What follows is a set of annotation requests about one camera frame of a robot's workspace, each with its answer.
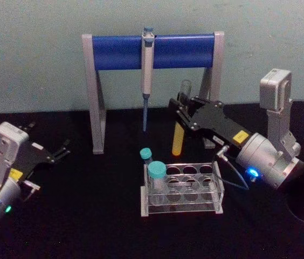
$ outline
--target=teal tube cap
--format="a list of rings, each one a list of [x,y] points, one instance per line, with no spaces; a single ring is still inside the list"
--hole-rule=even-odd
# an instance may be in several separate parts
[[[163,178],[167,173],[167,166],[160,161],[151,162],[148,167],[148,175],[153,179]]]
[[[148,147],[145,147],[140,150],[140,156],[143,160],[149,159],[152,156],[152,152]]]

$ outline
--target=green led light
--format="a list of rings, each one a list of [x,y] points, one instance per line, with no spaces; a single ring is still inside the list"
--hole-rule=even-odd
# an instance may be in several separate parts
[[[11,209],[12,209],[12,207],[11,207],[11,206],[8,206],[8,207],[6,208],[6,210],[5,210],[5,212],[6,212],[6,213],[7,213],[7,212],[10,212]]]

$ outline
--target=light blue wall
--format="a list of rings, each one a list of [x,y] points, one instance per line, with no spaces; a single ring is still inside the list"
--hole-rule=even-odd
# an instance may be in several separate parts
[[[87,109],[80,35],[226,34],[221,99],[258,101],[272,68],[293,72],[304,99],[304,1],[0,1],[0,113]],[[195,94],[202,70],[155,72],[151,106],[166,106],[184,78]],[[141,107],[140,71],[101,72],[107,108]]]

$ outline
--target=test tube rack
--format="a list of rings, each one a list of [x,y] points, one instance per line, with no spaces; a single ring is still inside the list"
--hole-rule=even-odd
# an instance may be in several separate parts
[[[167,166],[163,192],[156,193],[144,165],[141,216],[175,212],[223,213],[223,182],[217,162],[178,163]]]

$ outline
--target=black tablecloth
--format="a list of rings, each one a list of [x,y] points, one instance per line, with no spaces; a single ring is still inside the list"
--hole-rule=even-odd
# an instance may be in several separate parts
[[[227,105],[225,113],[252,132],[267,133],[257,104]],[[30,139],[55,151],[71,139],[72,153],[30,178],[41,190],[17,202],[0,222],[0,258],[304,258],[304,223],[285,198],[261,181],[243,191],[225,185],[224,214],[211,212],[140,216],[142,147],[165,163],[208,162],[213,151],[187,137],[171,155],[175,122],[165,108],[107,112],[104,155],[92,154],[88,112],[0,114],[0,123],[35,121]],[[292,107],[291,131],[302,146],[304,103]],[[222,171],[224,178],[232,172]]]

